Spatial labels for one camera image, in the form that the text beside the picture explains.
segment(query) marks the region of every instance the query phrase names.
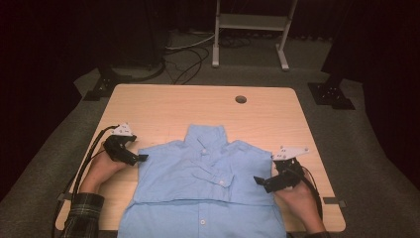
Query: shirt collar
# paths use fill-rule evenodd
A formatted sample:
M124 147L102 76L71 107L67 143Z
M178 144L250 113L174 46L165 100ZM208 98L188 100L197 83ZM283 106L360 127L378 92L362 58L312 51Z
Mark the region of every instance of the shirt collar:
M196 150L216 149L227 144L223 126L190 125L185 136L185 143Z

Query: plaid sleeve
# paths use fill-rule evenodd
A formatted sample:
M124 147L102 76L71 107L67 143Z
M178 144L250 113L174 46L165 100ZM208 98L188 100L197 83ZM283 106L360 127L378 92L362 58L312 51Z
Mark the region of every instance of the plaid sleeve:
M61 238L98 237L98 220L104 197L94 193L79 193L71 205Z

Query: blue shirt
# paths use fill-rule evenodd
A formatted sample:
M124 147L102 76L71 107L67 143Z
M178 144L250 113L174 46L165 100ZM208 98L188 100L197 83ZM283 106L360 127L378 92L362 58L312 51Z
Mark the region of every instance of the blue shirt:
M271 177L270 152L191 125L184 141L139 154L149 158L118 237L286 237L273 195L254 180Z

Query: gray floor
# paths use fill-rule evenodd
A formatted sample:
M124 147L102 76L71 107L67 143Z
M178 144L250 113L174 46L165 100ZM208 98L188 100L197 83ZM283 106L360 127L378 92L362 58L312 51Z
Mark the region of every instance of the gray floor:
M184 46L200 38L174 35L173 46ZM308 82L324 82L320 71L330 42L289 39L286 57L290 71L284 72L274 50L275 40L252 39L239 49L221 49L221 65L211 67L211 55L187 84L291 87L304 114L323 160L334 192L347 203L343 215L347 228L333 237L420 237L420 192L387 159L365 114L362 85L344 80L345 95L356 110L334 110L318 106ZM165 57L167 71L143 83L170 84L197 60L191 52ZM141 76L152 71L118 69ZM184 80L191 76L189 72ZM83 75L75 84L82 95L93 88L97 70ZM51 236L56 196L77 170L92 139L108 98L80 101L56 128L0 203L0 237ZM116 237L101 232L100 237Z

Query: hand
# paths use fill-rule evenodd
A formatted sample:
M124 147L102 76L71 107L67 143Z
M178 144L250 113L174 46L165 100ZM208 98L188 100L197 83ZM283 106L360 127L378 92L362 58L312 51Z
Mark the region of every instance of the hand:
M80 186L79 192L98 193L100 185L108 180L114 173L125 168L123 162L114 162L105 152L103 146L99 154L92 159L89 171Z
M282 199L293 215L302 221L308 234L326 231L319 217L315 198L305 182L301 181L292 189L278 190L274 194Z

